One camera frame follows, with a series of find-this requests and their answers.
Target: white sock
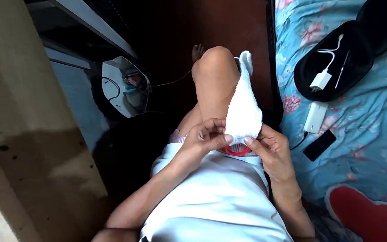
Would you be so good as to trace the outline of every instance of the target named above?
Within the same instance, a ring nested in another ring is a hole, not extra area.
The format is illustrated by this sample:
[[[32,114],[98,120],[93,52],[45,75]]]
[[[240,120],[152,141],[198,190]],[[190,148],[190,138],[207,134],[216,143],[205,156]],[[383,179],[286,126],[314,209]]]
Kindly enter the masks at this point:
[[[258,108],[250,85],[250,75],[253,74],[252,55],[243,51],[239,58],[241,75],[235,88],[234,96],[229,103],[226,114],[225,134],[234,138],[234,144],[244,144],[245,137],[258,137],[262,128],[262,112]]]

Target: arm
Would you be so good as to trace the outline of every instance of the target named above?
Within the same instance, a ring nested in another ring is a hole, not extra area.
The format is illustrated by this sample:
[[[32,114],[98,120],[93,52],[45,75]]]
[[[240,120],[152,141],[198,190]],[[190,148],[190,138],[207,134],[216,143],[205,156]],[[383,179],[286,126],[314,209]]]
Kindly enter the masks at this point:
[[[177,167],[177,158],[123,201],[107,221],[108,228],[139,229],[155,206],[188,175]]]
[[[288,232],[294,237],[308,238],[315,236],[310,218],[301,203],[301,189],[293,179],[284,184],[271,181],[274,206],[285,222]]]
[[[161,200],[199,167],[205,155],[232,141],[231,135],[223,135],[225,125],[225,120],[211,118],[193,127],[168,165],[113,211],[106,224],[110,229],[100,231],[93,241],[138,241],[139,229]]]
[[[301,189],[295,179],[288,139],[263,124],[257,140],[246,138],[244,142],[262,159],[271,179],[273,204],[288,232],[295,240],[314,238],[313,224],[301,203]]]

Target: wooden wall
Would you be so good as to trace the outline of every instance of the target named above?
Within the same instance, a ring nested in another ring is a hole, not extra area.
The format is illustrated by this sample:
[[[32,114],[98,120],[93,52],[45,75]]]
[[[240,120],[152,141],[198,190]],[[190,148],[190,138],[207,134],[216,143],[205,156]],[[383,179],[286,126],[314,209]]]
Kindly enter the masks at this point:
[[[89,241],[110,210],[24,2],[0,0],[3,218],[19,241]]]

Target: bare foot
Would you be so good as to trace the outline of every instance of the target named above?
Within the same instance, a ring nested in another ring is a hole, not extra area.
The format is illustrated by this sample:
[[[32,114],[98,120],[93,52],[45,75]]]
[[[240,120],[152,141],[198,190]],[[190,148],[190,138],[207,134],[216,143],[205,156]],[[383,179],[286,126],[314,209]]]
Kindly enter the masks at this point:
[[[204,47],[201,47],[201,44],[199,46],[194,45],[192,47],[192,63],[195,63],[197,60],[199,60],[204,54],[204,52]]]

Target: white power bank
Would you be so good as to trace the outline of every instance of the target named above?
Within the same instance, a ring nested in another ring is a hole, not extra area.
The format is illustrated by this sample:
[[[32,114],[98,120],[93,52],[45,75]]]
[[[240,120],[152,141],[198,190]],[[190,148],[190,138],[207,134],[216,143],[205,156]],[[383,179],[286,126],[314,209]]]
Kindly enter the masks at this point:
[[[307,120],[305,121],[304,131],[318,134],[327,108],[328,104],[325,102],[312,102],[310,110],[308,111]]]

